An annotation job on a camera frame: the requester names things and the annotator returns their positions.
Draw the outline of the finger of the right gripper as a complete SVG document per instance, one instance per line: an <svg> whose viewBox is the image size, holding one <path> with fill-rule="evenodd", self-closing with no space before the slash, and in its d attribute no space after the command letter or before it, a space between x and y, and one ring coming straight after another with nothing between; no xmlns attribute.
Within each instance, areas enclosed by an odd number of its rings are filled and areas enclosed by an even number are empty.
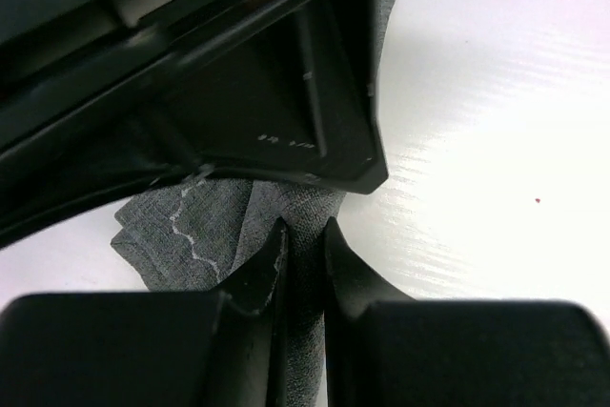
<svg viewBox="0 0 610 407"><path fill-rule="evenodd" d="M375 191L375 0L241 0L1 104L1 242L192 175Z"/></svg>

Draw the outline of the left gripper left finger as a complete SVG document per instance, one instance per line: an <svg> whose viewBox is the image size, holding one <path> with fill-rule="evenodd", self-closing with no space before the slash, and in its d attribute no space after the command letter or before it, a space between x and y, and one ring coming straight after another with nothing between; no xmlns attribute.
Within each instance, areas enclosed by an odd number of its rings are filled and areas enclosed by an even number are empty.
<svg viewBox="0 0 610 407"><path fill-rule="evenodd" d="M5 406L283 406L289 231L207 292L26 295L1 314Z"/></svg>

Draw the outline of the grey cloth napkin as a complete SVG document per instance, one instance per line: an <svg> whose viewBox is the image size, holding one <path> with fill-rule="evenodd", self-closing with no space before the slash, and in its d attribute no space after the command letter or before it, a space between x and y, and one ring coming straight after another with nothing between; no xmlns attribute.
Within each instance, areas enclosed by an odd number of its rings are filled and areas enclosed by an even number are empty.
<svg viewBox="0 0 610 407"><path fill-rule="evenodd" d="M151 291L208 290L290 228L287 403L314 406L324 354L321 234L345 194L292 183L201 176L134 197L115 214L112 248Z"/></svg>

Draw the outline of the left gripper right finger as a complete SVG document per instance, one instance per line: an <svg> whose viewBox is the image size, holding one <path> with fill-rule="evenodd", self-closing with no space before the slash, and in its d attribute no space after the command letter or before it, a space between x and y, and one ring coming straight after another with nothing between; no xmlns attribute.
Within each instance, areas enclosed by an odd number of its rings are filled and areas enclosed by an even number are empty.
<svg viewBox="0 0 610 407"><path fill-rule="evenodd" d="M577 304L415 300L323 234L332 406L605 406L609 342Z"/></svg>

